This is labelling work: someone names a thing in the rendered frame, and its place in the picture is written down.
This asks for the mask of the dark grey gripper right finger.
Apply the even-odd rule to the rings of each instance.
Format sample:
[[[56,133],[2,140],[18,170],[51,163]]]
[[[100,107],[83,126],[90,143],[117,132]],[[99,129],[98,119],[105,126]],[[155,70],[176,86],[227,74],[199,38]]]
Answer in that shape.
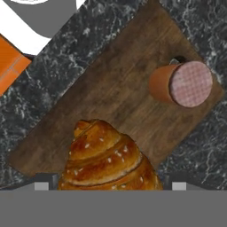
[[[163,181],[163,187],[165,190],[172,190],[173,183],[186,183],[186,186],[190,190],[209,190],[209,191],[221,191],[220,187],[215,187],[211,184],[200,183],[195,177],[189,173],[173,173],[165,175]]]

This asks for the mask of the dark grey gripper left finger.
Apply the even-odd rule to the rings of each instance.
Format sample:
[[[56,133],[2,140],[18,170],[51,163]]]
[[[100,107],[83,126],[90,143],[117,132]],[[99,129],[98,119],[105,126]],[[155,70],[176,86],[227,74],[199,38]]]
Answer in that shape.
[[[57,173],[38,173],[23,183],[0,187],[0,191],[29,189],[32,191],[49,191],[58,188],[59,175]]]

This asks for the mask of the golden brown croissant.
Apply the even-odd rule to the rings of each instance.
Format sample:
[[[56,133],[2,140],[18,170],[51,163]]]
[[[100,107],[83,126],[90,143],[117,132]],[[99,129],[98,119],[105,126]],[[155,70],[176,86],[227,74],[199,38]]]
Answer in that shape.
[[[80,120],[68,151],[60,190],[161,190],[153,165],[136,142],[101,120]]]

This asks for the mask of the orange jam jar pink lid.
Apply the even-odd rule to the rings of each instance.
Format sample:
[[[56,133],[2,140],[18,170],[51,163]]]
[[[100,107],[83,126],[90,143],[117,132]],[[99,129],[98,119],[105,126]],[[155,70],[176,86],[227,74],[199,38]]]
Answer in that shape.
[[[151,95],[160,102],[194,108],[209,97],[213,76],[204,63],[193,60],[156,68],[148,85]]]

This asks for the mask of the brown wooden cutting board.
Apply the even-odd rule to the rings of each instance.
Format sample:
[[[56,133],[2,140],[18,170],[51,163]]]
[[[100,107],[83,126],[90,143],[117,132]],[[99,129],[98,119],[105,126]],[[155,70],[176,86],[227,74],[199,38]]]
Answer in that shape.
[[[215,83],[206,102],[192,109],[153,99],[150,74],[175,56],[199,59],[159,0],[148,0],[10,154],[10,165],[27,176],[61,171],[75,124],[90,119],[103,119],[128,134],[159,165],[224,94]]]

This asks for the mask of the orange cabinet front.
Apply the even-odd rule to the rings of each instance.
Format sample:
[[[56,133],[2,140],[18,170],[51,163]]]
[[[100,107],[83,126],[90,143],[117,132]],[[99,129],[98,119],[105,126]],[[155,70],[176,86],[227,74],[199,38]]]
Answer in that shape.
[[[0,35],[0,96],[31,63],[18,49]]]

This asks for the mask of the white and grey rounded object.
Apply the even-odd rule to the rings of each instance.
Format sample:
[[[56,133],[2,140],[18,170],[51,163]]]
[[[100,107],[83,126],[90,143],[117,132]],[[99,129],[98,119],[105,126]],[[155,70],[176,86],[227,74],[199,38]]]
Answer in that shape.
[[[37,55],[86,0],[0,0],[0,35]]]

